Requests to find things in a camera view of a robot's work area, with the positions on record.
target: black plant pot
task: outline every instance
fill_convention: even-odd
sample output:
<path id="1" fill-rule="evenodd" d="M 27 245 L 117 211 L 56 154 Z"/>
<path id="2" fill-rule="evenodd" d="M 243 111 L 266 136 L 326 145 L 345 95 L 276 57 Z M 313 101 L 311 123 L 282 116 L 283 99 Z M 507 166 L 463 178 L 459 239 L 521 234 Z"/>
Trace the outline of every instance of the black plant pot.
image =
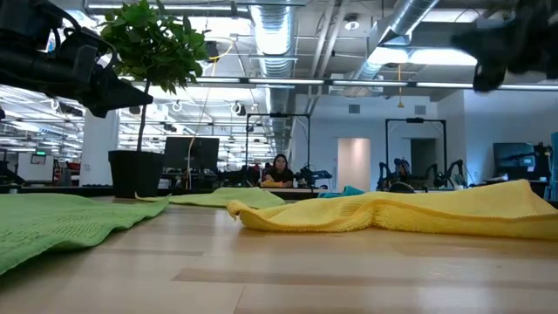
<path id="1" fill-rule="evenodd" d="M 114 196 L 134 198 L 157 196 L 160 174 L 163 171 L 164 154 L 136 151 L 111 151 Z"/>

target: woman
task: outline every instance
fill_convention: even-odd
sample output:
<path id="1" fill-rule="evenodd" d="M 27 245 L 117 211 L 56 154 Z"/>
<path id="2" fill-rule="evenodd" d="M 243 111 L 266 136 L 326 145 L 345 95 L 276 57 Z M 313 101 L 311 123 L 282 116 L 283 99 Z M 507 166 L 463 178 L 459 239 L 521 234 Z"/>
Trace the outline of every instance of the woman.
<path id="1" fill-rule="evenodd" d="M 284 154 L 278 154 L 273 160 L 273 167 L 268 170 L 264 177 L 264 181 L 281 182 L 283 188 L 292 188 L 295 175 L 289 169 L 287 157 Z"/>

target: computer monitor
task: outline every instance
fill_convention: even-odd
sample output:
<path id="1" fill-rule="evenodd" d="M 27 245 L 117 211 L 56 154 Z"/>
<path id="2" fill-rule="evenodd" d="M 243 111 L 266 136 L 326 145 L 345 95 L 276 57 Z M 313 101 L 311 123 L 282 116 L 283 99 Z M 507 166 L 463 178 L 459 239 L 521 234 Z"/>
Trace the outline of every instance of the computer monitor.
<path id="1" fill-rule="evenodd" d="M 191 141 L 191 137 L 167 137 L 165 143 L 165 163 L 163 166 L 187 168 L 188 148 Z M 216 169 L 218 155 L 219 139 L 196 137 L 190 153 L 190 168 Z"/>
<path id="2" fill-rule="evenodd" d="M 534 146 L 529 143 L 494 143 L 494 174 L 510 180 L 529 179 L 535 164 Z"/>

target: plant stem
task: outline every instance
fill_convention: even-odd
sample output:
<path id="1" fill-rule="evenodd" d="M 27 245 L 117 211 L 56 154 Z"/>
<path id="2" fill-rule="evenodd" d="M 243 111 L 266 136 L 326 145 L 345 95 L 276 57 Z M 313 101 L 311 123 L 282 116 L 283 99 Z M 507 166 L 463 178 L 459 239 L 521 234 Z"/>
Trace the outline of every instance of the plant stem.
<path id="1" fill-rule="evenodd" d="M 149 79 L 146 82 L 146 89 L 144 90 L 145 93 L 149 92 L 149 86 L 151 82 Z M 136 150 L 141 152 L 141 143 L 143 142 L 143 129 L 146 127 L 146 111 L 147 111 L 147 104 L 141 107 L 141 123 L 139 124 L 139 135 L 138 135 L 138 147 Z"/>

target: green towel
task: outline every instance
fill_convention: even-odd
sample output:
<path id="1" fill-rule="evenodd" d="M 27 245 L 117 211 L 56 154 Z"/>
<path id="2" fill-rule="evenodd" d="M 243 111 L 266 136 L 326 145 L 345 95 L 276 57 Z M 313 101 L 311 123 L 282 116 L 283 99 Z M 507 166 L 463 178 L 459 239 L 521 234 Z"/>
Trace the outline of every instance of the green towel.
<path id="1" fill-rule="evenodd" d="M 142 201 L 158 201 L 159 197 L 137 197 Z M 171 204 L 225 208 L 230 201 L 240 201 L 255 209 L 271 208 L 285 204 L 273 193 L 260 188 L 218 188 L 211 194 L 176 195 Z"/>
<path id="2" fill-rule="evenodd" d="M 0 195 L 0 275 L 47 249 L 101 243 L 114 229 L 155 217 L 168 204 L 115 204 L 76 195 Z"/>

